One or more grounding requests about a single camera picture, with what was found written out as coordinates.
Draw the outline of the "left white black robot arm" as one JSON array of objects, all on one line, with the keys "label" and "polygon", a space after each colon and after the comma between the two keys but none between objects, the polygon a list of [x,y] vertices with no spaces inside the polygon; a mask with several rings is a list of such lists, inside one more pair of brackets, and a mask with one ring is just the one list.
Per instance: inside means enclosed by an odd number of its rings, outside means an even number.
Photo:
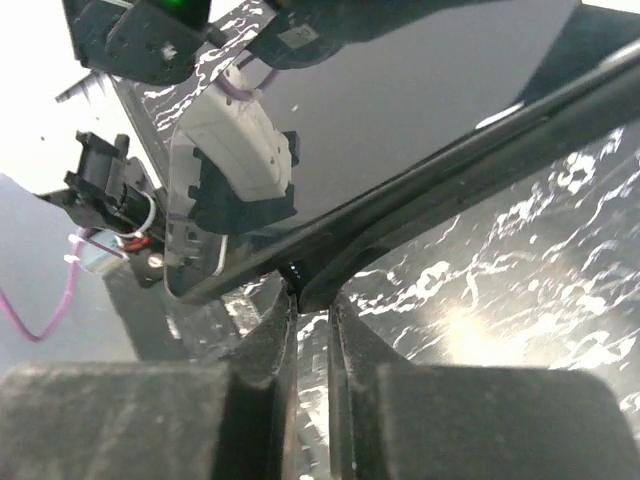
[{"label": "left white black robot arm", "polygon": [[209,1],[64,1],[75,59],[154,86],[186,81],[205,42]]}]

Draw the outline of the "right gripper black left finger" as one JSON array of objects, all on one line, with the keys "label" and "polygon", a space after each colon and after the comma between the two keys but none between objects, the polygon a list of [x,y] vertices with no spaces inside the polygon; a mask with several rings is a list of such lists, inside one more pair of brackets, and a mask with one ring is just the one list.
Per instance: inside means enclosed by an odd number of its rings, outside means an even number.
[{"label": "right gripper black left finger", "polygon": [[5,479],[292,479],[295,297],[216,361],[35,363],[1,383]]}]

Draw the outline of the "black phone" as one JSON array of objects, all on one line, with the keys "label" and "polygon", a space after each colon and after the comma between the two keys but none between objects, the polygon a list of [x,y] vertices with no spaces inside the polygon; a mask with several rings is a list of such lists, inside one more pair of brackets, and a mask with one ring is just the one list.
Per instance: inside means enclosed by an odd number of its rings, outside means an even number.
[{"label": "black phone", "polygon": [[164,283],[306,283],[356,207],[446,148],[606,68],[635,1],[291,1],[176,124]]}]

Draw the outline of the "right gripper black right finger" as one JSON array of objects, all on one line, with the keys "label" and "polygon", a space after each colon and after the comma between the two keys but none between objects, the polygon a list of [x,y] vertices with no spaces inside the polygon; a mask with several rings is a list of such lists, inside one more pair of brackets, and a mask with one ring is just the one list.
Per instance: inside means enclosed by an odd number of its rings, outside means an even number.
[{"label": "right gripper black right finger", "polygon": [[581,372],[417,365],[329,309],[336,479],[635,479],[639,450],[609,387]]}]

